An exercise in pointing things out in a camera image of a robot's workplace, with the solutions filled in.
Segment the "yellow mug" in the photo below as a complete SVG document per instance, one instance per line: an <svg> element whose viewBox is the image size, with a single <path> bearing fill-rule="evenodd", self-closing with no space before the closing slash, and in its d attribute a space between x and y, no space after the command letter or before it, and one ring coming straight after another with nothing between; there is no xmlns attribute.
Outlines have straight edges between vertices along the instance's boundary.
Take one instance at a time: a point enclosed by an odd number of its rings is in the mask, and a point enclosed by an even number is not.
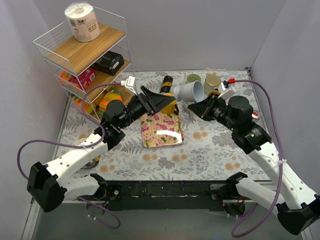
<svg viewBox="0 0 320 240"><path fill-rule="evenodd" d="M161 112L163 114L175 114L178 115L179 114L179 108L178 108L178 103L176 100L174 100L173 102L171 102L169 105L167 105L166 107L164 107Z"/></svg>

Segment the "blue glazed mug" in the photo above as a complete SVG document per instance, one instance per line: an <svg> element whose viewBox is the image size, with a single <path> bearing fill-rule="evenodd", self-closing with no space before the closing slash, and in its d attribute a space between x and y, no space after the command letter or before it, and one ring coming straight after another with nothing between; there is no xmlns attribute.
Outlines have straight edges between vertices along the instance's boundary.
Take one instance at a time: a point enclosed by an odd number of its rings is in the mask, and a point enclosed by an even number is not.
<svg viewBox="0 0 320 240"><path fill-rule="evenodd" d="M218 91L218 90L212 90L210 91L207 96L210 97L211 95L214 95L214 96L219 96L221 93Z"/></svg>

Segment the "grey mug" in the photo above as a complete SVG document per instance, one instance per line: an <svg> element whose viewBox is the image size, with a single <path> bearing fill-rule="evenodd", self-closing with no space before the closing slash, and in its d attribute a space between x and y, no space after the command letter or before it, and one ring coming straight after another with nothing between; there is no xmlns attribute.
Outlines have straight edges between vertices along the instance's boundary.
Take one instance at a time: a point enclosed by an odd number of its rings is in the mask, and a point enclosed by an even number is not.
<svg viewBox="0 0 320 240"><path fill-rule="evenodd" d="M204 99L204 87L200 81L194 81L174 87L172 94L178 102L198 103Z"/></svg>

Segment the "cream mug with black handle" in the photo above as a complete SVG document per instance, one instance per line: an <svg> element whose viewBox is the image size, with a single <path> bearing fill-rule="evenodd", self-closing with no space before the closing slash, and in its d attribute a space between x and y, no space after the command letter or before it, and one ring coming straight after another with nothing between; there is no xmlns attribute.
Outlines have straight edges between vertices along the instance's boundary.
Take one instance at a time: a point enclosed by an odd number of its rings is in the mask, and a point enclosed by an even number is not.
<svg viewBox="0 0 320 240"><path fill-rule="evenodd" d="M207 75L204 80L204 93L207 95L211 91L219 89L221 79L214 74Z"/></svg>

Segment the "light green ceramic mug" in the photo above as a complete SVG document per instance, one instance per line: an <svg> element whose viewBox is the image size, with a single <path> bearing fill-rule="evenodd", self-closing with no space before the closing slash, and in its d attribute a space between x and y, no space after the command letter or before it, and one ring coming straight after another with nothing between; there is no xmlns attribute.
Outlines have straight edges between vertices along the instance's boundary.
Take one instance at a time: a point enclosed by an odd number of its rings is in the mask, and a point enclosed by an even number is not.
<svg viewBox="0 0 320 240"><path fill-rule="evenodd" d="M189 83L193 83L193 82L196 82L196 81L201 82L202 78L196 73L191 73L186 77L186 81L185 82L187 84L189 84Z"/></svg>

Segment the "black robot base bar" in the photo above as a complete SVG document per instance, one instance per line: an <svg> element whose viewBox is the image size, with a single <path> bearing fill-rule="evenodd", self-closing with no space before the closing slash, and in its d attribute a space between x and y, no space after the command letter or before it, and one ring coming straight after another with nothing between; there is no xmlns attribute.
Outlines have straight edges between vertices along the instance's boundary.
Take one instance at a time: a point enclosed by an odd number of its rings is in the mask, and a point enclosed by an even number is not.
<svg viewBox="0 0 320 240"><path fill-rule="evenodd" d="M239 205L245 199L232 192L225 180L109 180L104 191L82 197L105 202L110 211L223 211L224 202Z"/></svg>

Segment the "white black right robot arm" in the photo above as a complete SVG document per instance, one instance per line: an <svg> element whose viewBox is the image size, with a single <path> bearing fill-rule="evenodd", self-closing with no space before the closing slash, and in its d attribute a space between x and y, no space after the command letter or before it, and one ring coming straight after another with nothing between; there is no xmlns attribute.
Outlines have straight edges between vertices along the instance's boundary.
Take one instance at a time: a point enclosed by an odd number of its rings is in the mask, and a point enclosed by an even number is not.
<svg viewBox="0 0 320 240"><path fill-rule="evenodd" d="M271 209L280 224L299 235L320 218L320 196L308 187L280 155L268 133L253 121L253 107L243 96L226 102L211 95L188 109L204 121L217 121L231 130L231 138L254 160L277 186L274 192L239 173L227 179L226 192L232 199L241 195Z"/></svg>

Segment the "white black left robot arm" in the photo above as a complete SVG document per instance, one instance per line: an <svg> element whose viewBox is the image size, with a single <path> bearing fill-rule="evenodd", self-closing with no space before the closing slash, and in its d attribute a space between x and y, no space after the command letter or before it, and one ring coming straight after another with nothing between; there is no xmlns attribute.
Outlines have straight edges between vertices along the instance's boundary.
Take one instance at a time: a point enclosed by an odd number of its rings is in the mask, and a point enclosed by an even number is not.
<svg viewBox="0 0 320 240"><path fill-rule="evenodd" d="M128 104L115 99L108 103L98 128L83 142L63 156L46 164L35 163L29 172L27 191L46 213L64 200L88 196L102 200L107 194L107 181L96 173L82 178L71 176L95 157L114 148L125 137L122 131L143 115L152 116L175 101L173 96L154 93L142 86L141 93Z"/></svg>

